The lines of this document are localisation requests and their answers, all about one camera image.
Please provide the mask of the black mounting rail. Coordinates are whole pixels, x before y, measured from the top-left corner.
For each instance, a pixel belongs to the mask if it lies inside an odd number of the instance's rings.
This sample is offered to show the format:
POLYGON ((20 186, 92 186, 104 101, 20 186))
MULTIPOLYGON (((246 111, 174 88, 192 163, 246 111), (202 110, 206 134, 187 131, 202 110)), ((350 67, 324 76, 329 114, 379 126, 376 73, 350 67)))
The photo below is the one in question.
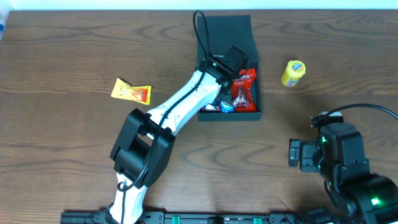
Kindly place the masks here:
MULTIPOLYGON (((144 212, 136 224, 299 224, 303 221, 293 213, 267 215, 231 215, 198 213, 144 212)), ((61 224, 113 223, 105 212, 63 212, 61 224)))

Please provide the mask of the red Kracie candy bag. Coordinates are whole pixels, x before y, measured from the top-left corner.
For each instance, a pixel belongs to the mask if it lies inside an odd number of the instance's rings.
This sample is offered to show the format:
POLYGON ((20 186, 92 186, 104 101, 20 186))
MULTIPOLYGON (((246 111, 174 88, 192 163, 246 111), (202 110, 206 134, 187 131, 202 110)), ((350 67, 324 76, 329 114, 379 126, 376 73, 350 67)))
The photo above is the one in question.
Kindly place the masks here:
POLYGON ((251 94, 251 87, 256 79, 256 70, 254 68, 241 70, 239 75, 238 79, 233 80, 231 90, 234 110, 237 113, 256 112, 257 108, 251 94))

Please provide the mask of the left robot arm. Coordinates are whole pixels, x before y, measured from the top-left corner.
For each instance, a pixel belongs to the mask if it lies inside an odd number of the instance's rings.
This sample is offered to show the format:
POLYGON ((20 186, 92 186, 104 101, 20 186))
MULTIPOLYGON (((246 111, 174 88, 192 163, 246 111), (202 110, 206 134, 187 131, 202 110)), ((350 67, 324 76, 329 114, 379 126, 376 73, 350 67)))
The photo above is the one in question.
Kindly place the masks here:
POLYGON ((146 191, 167 167, 177 133, 229 89, 244 67, 221 58, 202 60, 191 79, 167 101, 146 113, 134 109, 128 114, 110 153, 118 186, 106 214, 108 223, 138 221, 146 191))

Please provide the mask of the dark green open box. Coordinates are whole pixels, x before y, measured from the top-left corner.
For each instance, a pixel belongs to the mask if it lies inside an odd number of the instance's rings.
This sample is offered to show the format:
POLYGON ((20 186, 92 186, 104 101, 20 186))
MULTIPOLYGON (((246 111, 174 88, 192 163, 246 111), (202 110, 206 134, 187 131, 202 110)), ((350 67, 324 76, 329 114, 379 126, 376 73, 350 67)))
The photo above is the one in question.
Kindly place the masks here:
MULTIPOLYGON (((251 29, 251 16, 208 16, 206 18, 210 33, 210 52, 215 56, 224 55, 235 45, 245 51, 249 68, 258 71, 259 54, 251 29)), ((250 87, 256 111, 220 113, 198 112, 199 121, 259 121, 262 116, 261 89, 259 74, 250 87)))

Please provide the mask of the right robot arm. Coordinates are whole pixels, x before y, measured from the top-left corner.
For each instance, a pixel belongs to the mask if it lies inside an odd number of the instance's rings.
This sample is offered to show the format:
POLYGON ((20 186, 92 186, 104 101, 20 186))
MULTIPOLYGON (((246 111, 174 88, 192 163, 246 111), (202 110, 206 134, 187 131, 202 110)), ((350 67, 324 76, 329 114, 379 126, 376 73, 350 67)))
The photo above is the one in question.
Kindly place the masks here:
POLYGON ((314 140, 289 142, 291 167, 323 177, 333 206, 304 213, 304 223, 397 223, 397 186, 388 177, 370 171, 363 138, 354 125, 330 123, 318 129, 314 140))

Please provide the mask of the red Hello Panda box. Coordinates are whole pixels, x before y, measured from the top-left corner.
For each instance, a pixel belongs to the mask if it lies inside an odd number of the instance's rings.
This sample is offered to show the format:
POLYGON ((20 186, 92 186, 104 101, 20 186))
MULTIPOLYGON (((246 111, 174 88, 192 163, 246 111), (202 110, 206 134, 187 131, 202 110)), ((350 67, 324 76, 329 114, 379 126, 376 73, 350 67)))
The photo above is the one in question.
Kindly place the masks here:
POLYGON ((201 109, 201 111, 203 113, 220 112, 220 105, 217 102, 216 103, 208 103, 201 109))

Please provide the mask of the blue Oreo cookie pack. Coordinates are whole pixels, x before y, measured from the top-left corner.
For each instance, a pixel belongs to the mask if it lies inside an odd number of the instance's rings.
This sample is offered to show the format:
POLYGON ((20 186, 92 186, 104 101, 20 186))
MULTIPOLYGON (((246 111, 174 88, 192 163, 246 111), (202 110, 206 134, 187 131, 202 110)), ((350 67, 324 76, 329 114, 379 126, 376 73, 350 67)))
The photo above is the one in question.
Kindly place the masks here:
POLYGON ((234 113, 234 105, 232 100, 220 100, 221 113, 234 113))

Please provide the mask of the white blue object corner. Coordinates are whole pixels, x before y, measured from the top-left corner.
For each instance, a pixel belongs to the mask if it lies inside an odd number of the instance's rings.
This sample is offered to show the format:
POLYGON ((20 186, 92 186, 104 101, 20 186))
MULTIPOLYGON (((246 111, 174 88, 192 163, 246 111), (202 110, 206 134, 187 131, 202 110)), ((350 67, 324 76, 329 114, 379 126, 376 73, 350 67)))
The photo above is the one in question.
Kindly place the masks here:
POLYGON ((1 12, 0 12, 0 40, 2 40, 2 37, 4 35, 4 30, 6 28, 6 22, 7 18, 9 15, 9 8, 8 7, 2 7, 1 12))

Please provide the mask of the yellow orange snack packet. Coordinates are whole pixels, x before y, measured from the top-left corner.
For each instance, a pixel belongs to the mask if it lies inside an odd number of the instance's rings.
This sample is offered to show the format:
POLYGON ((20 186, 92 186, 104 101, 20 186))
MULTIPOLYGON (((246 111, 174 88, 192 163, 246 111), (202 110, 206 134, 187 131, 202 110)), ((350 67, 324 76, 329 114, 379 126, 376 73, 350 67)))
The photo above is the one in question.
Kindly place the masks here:
POLYGON ((112 90, 111 97, 149 105, 151 93, 152 87, 150 85, 132 86, 128 82, 118 78, 112 90))

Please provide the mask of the yellow candy bottle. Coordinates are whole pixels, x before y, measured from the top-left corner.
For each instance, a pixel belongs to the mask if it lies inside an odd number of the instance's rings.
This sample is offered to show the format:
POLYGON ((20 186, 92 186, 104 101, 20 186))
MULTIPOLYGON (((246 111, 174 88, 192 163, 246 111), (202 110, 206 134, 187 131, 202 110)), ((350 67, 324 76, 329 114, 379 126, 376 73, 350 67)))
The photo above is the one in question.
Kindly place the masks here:
POLYGON ((284 86, 293 87, 306 74, 306 66, 299 60, 291 60, 288 62, 282 76, 281 82, 284 86))

